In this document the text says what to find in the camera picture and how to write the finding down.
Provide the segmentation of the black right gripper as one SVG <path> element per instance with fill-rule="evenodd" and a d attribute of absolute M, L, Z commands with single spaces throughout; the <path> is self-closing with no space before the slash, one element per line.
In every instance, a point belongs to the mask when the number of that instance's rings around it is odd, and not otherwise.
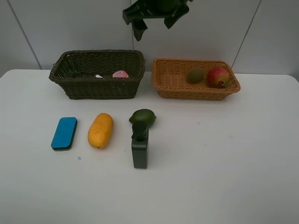
<path fill-rule="evenodd" d="M 126 24 L 132 23 L 135 39 L 139 42 L 148 29 L 143 19 L 164 19 L 170 29 L 182 16 L 189 12 L 186 0 L 138 0 L 123 10 Z"/>

